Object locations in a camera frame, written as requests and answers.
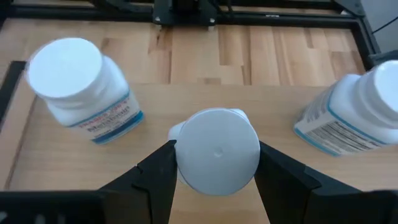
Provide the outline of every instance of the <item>white pill bottle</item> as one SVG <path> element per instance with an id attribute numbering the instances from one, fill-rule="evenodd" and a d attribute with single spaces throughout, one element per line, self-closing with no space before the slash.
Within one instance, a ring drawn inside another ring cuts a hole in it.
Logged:
<path id="1" fill-rule="evenodd" d="M 144 119 L 120 68 L 85 39 L 58 39 L 40 48 L 29 61 L 27 81 L 60 124 L 97 144 Z"/>
<path id="2" fill-rule="evenodd" d="M 304 109 L 294 131 L 333 156 L 398 144 L 398 61 L 344 76 Z"/>

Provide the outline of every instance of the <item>wooden table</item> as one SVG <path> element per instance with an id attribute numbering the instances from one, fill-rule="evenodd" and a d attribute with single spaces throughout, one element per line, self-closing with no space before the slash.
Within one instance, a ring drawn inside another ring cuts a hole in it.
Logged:
<path id="1" fill-rule="evenodd" d="M 149 24 L 11 20 L 0 33 L 0 74 L 10 60 L 26 60 L 40 45 L 71 35 L 92 40 L 120 64 L 146 119 L 97 146 L 61 127 L 21 79 L 0 133 L 2 189 L 97 189 L 163 145 L 173 125 L 209 107 L 241 108 L 261 141 L 342 182 L 361 190 L 398 189 L 396 147 L 335 158 L 292 131 L 299 111 L 323 86 L 363 72 L 347 30 L 158 32 Z M 177 184 L 170 223 L 267 222 L 253 181 L 229 197 Z"/>

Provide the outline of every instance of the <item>white plastic container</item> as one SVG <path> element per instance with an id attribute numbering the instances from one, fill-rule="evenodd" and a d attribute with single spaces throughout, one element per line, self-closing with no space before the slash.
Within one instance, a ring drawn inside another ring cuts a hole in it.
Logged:
<path id="1" fill-rule="evenodd" d="M 398 61 L 343 77 L 304 109 L 294 131 L 333 156 L 398 144 Z"/>
<path id="2" fill-rule="evenodd" d="M 59 39 L 36 51 L 27 81 L 59 123 L 97 144 L 144 118 L 120 68 L 85 39 Z"/>
<path id="3" fill-rule="evenodd" d="M 259 164 L 259 139 L 239 109 L 199 111 L 170 129 L 173 139 L 178 178 L 203 194 L 235 193 L 249 183 Z"/>

